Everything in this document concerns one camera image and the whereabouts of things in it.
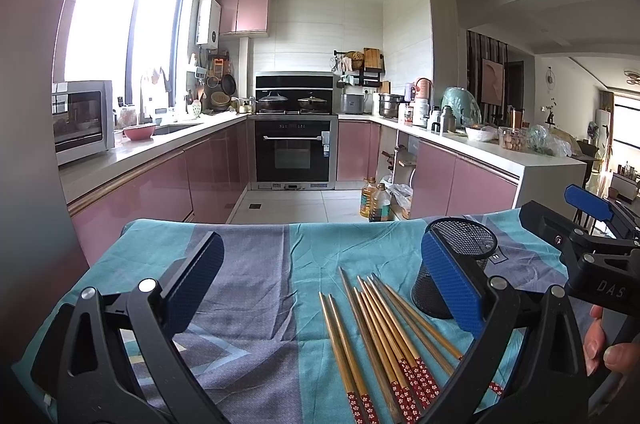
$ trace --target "metal screw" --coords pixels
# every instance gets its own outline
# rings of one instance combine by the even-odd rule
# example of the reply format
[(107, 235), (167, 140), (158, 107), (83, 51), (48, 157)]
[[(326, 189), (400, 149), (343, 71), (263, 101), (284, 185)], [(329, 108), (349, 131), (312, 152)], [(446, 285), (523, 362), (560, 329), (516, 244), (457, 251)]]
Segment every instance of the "metal screw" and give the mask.
[(564, 289), (559, 285), (554, 285), (551, 287), (551, 294), (553, 294), (556, 298), (564, 297)]
[(156, 288), (156, 280), (153, 278), (143, 279), (140, 283), (138, 283), (138, 288), (142, 290), (142, 292), (151, 292)]
[(507, 280), (505, 280), (503, 277), (494, 276), (489, 281), (489, 285), (491, 285), (491, 287), (493, 287), (495, 290), (505, 290), (507, 288), (508, 283), (507, 283)]
[(80, 293), (80, 295), (82, 296), (82, 299), (91, 299), (95, 296), (95, 289), (93, 287), (87, 287)]

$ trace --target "blue gripper pad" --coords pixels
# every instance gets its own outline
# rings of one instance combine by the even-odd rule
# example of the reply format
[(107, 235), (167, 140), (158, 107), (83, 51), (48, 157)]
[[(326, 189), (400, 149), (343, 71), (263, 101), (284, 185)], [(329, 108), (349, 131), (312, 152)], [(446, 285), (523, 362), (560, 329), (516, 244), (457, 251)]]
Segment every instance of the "blue gripper pad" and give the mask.
[(480, 293), (466, 279), (444, 244), (430, 231), (422, 237), (421, 249), (422, 263), (433, 277), (456, 323), (478, 339), (484, 328)]
[(165, 299), (162, 331), (171, 338), (184, 332), (218, 274), (225, 258), (225, 244), (214, 234), (206, 248), (195, 258), (190, 268)]
[(601, 222), (609, 222), (613, 218), (613, 212), (609, 203), (600, 197), (589, 193), (587, 190), (571, 184), (564, 190), (566, 203), (587, 213), (588, 216)]

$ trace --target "cooking oil bottle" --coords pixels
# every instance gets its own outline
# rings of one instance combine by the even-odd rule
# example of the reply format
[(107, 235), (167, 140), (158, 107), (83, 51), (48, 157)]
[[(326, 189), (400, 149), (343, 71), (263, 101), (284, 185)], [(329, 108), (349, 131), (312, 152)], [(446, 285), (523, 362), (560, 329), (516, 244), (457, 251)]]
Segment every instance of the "cooking oil bottle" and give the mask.
[(389, 220), (391, 220), (391, 195), (386, 191), (386, 186), (380, 183), (376, 192), (371, 195), (369, 222), (388, 222)]
[(369, 216), (369, 208), (371, 207), (371, 195), (376, 192), (376, 178), (369, 177), (364, 179), (365, 185), (360, 194), (360, 215)]

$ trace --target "human hand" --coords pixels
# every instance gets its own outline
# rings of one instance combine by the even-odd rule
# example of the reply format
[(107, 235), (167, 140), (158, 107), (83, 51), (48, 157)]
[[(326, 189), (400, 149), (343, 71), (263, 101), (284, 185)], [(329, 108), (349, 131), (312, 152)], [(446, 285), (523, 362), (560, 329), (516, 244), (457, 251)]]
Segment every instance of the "human hand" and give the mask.
[[(587, 366), (587, 376), (593, 374), (600, 364), (600, 352), (606, 344), (604, 330), (602, 330), (602, 307), (591, 307), (590, 315), (595, 321), (587, 330), (584, 337), (584, 360)], [(602, 356), (604, 365), (611, 372), (628, 375), (640, 359), (640, 343), (619, 343), (610, 346)]]

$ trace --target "wooden cutting board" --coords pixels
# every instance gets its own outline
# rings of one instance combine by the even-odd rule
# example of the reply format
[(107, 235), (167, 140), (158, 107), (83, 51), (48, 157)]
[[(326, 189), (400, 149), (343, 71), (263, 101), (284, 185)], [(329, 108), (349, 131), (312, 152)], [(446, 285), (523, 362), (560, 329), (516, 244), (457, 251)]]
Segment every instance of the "wooden cutting board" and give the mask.
[(367, 69), (382, 69), (380, 49), (364, 48), (364, 66)]

